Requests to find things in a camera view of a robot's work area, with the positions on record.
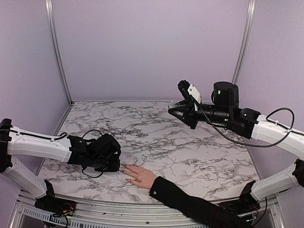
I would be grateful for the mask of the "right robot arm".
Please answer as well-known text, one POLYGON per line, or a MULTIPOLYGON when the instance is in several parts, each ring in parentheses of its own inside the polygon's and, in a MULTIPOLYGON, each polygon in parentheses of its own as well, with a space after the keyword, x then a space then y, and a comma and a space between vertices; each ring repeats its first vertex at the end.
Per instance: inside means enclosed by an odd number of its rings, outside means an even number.
POLYGON ((238 86, 230 82, 215 82, 212 104, 204 104, 197 88, 182 80, 178 89, 183 100, 168 109, 191 129, 198 122, 210 124, 216 131, 230 130, 247 139, 265 142, 263 147, 277 146, 297 157, 294 164, 268 178, 251 181, 237 200, 224 201, 220 207, 234 213, 245 213, 259 208, 259 202, 276 193, 304 185, 304 133, 286 126, 259 111, 239 107, 238 86))

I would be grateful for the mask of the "clear nail polish bottle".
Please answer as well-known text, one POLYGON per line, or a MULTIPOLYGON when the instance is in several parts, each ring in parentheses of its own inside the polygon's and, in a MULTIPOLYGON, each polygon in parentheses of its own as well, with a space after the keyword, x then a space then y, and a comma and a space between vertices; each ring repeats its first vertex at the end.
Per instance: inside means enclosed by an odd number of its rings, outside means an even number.
POLYGON ((173 99, 170 101, 170 103, 168 105, 169 108, 174 108, 174 107, 178 107, 178 106, 180 106, 179 102, 175 101, 173 99))

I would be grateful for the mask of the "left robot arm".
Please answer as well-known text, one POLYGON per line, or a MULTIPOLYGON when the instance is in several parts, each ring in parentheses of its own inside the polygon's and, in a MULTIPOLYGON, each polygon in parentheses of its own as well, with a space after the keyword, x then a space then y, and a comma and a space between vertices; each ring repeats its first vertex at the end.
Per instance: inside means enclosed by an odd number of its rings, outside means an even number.
POLYGON ((27 190, 35 198, 37 208, 56 211, 73 206, 74 202, 57 198, 52 184, 30 171, 17 158, 19 155, 79 165, 83 170, 90 167, 102 175, 119 170, 121 146, 109 134, 89 140, 67 133, 50 136, 22 130, 13 126, 10 119, 3 119, 0 123, 1 174, 27 190))

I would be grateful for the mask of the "right aluminium frame post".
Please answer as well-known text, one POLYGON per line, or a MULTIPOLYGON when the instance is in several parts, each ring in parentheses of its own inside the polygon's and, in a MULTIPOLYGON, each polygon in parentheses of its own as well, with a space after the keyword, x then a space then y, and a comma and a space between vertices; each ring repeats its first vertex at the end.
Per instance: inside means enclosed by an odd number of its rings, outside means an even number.
POLYGON ((239 51, 236 67, 235 67, 233 78, 232 78, 233 84, 237 84, 240 79, 242 66, 243 66, 243 63, 245 60, 245 55, 246 55, 250 37, 251 37, 253 21, 254 21, 254 14, 255 14, 255 9, 256 9, 256 2, 257 2, 256 0, 248 1, 247 14, 246 14, 246 19, 245 19, 243 36, 242 36, 242 40, 241 40, 240 51, 239 51))

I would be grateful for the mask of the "person's bare hand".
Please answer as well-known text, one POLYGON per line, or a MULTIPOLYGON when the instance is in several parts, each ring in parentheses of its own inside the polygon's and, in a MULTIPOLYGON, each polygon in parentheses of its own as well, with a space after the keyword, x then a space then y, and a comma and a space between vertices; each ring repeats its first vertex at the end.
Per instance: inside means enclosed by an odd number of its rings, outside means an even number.
POLYGON ((128 176, 127 182, 142 189, 150 190, 157 179, 154 173, 140 166, 125 164, 120 171, 128 176))

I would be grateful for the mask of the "front aluminium rail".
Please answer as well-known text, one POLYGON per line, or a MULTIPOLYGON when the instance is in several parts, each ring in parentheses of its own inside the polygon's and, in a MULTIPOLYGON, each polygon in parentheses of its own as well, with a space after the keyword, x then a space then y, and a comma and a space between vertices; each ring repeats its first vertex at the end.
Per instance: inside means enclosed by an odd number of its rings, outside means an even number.
POLYGON ((9 221, 10 228, 202 228, 180 212, 162 204, 122 203, 81 199, 61 195, 75 201, 74 214, 67 218, 51 218, 51 213, 34 207, 34 199, 24 190, 19 193, 9 221))

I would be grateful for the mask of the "left aluminium frame post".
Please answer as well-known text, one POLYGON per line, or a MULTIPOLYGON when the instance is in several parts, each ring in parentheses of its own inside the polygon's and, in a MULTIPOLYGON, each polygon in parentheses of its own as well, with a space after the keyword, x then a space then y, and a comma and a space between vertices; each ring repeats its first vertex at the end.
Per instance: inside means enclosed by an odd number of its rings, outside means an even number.
POLYGON ((47 13, 47 20, 48 20, 48 26, 50 31, 50 37, 52 42, 52 47, 55 55, 55 62, 57 65, 59 78, 63 87, 63 91, 65 94, 66 101, 69 106, 73 104, 72 96, 70 93, 70 90, 68 88, 67 78, 60 54, 59 49, 59 42, 57 38, 57 31, 56 31, 56 23, 55 23, 55 16, 53 11, 53 1, 52 0, 45 0, 45 6, 46 6, 46 13, 47 13))

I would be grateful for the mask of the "black sleeved forearm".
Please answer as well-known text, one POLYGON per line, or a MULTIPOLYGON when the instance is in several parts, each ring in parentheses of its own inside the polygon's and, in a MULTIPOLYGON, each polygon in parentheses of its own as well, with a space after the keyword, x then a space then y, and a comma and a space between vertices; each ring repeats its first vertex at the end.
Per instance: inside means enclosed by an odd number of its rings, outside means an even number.
POLYGON ((251 228, 239 216, 202 198, 190 196, 174 183, 157 177, 149 195, 165 206, 176 209, 201 224, 211 228, 251 228))

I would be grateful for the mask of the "aluminium frame post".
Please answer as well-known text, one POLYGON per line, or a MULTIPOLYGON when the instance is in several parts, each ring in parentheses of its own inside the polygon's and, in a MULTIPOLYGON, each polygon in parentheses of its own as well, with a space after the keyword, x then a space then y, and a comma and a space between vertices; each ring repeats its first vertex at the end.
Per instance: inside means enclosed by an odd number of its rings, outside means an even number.
POLYGON ((246 19, 245 19, 243 36, 242 36, 242 40, 241 40, 240 51, 239 51, 236 67, 235 67, 233 78, 232 78, 233 84, 237 84, 240 79, 242 66, 243 66, 243 63, 245 60, 245 55, 246 55, 250 37, 251 37, 253 21, 254 21, 254 14, 255 14, 255 9, 256 9, 256 2, 257 2, 256 0, 248 1, 247 14, 246 14, 246 19))
POLYGON ((45 6, 46 6, 46 13, 47 13, 47 20, 48 20, 48 26, 50 31, 50 37, 52 42, 52 47, 55 55, 55 62, 57 65, 59 78, 63 87, 63 91, 65 94, 66 101, 69 106, 73 104, 72 96, 70 93, 70 90, 68 88, 67 78, 60 54, 59 49, 59 42, 57 38, 57 31, 56 31, 56 23, 55 23, 55 16, 53 11, 53 1, 52 0, 45 0, 45 6))

